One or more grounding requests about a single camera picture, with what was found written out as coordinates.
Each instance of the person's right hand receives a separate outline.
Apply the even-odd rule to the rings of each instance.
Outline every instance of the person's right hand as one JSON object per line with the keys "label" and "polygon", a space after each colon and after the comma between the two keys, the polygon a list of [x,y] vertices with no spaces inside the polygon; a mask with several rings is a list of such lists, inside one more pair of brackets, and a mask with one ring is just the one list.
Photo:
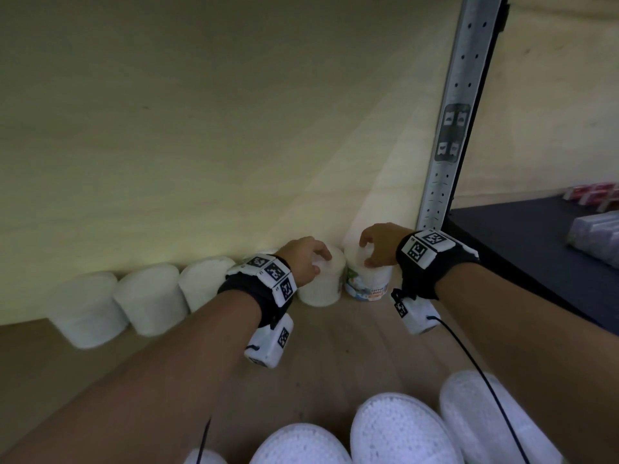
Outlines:
{"label": "person's right hand", "polygon": [[365,247],[368,242],[374,243],[374,252],[365,259],[364,265],[368,268],[382,267],[383,265],[397,265],[396,250],[398,245],[414,229],[396,225],[395,223],[376,223],[367,227],[361,233],[359,246]]}

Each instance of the plastic tub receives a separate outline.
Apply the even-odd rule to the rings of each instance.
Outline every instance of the plastic tub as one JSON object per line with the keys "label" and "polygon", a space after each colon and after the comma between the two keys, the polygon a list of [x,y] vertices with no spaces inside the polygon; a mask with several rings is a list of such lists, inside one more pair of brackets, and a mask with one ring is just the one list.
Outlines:
{"label": "plastic tub", "polygon": [[113,296],[140,335],[163,334],[189,313],[178,286],[178,269],[171,264],[129,273],[118,282]]}
{"label": "plastic tub", "polygon": [[195,312],[217,295],[226,272],[235,264],[230,257],[209,257],[187,266],[178,279],[190,311]]}
{"label": "plastic tub", "polygon": [[333,258],[329,261],[314,254],[312,264],[320,267],[320,274],[310,283],[298,289],[299,299],[314,307],[325,307],[337,302],[342,296],[342,284],[346,269],[344,253],[327,244]]}
{"label": "plastic tub", "polygon": [[365,259],[374,252],[374,244],[359,247],[358,243],[344,248],[348,265],[344,288],[346,292],[360,301],[377,301],[381,299],[391,281],[391,266],[367,268]]}
{"label": "plastic tub", "polygon": [[45,299],[47,317],[77,348],[93,348],[114,338],[129,320],[112,299],[116,276],[89,273],[66,281]]}

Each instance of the wire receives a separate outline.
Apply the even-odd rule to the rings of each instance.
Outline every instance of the wire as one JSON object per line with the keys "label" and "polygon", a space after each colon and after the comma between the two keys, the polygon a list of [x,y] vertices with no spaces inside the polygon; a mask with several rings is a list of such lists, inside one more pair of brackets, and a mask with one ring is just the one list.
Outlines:
{"label": "wire", "polygon": [[202,460],[202,453],[204,452],[204,445],[206,444],[206,435],[209,433],[209,426],[211,426],[211,419],[206,422],[206,426],[204,427],[204,433],[202,434],[202,442],[200,443],[200,449],[197,452],[197,460],[196,464],[200,464]]}
{"label": "wire", "polygon": [[475,359],[468,352],[468,350],[466,349],[464,344],[460,341],[460,339],[458,338],[458,335],[456,335],[454,333],[454,331],[452,329],[450,329],[449,326],[447,324],[445,324],[445,322],[442,319],[439,319],[438,317],[433,316],[433,315],[426,316],[426,319],[437,320],[438,322],[443,324],[443,327],[449,331],[449,333],[452,335],[453,338],[456,339],[456,342],[458,343],[458,345],[460,345],[460,348],[464,350],[464,352],[466,353],[466,356],[468,356],[468,359],[470,359],[470,362],[473,364],[473,366],[475,366],[475,368],[477,369],[479,374],[482,375],[482,378],[484,379],[484,382],[486,383],[486,386],[488,386],[488,389],[490,389],[490,393],[492,394],[492,397],[495,398],[495,402],[499,406],[499,410],[501,411],[501,414],[503,415],[503,418],[505,419],[505,422],[507,423],[507,427],[509,428],[509,431],[510,431],[511,435],[514,438],[514,441],[516,442],[516,445],[518,446],[518,451],[520,451],[520,454],[522,454],[522,459],[524,459],[524,462],[526,464],[530,464],[529,458],[527,457],[526,453],[524,452],[524,449],[522,448],[522,445],[520,444],[520,440],[518,439],[518,436],[516,436],[516,432],[514,431],[514,427],[512,427],[511,422],[509,421],[509,418],[507,418],[507,414],[505,413],[505,410],[503,409],[503,406],[501,405],[501,402],[499,401],[499,397],[496,396],[495,390],[492,389],[492,386],[490,385],[490,381],[488,381],[488,378],[486,378],[486,375],[484,374],[482,369],[479,367],[479,365],[477,364]]}

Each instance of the product label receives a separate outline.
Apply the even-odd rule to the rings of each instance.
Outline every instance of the product label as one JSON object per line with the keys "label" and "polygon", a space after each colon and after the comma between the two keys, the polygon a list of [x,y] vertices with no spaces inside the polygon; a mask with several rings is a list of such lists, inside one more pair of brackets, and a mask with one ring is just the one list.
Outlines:
{"label": "product label", "polygon": [[355,299],[360,301],[377,301],[387,293],[388,286],[389,283],[381,286],[366,286],[357,272],[351,268],[347,268],[344,288],[346,292]]}

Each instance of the wall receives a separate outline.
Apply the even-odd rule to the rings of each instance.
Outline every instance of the wall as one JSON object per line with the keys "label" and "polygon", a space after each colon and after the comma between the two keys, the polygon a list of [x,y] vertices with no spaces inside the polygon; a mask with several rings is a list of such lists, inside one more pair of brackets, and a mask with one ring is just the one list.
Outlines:
{"label": "wall", "polygon": [[510,0],[454,206],[619,180],[619,0]]}
{"label": "wall", "polygon": [[85,272],[412,225],[460,0],[0,0],[0,323]]}

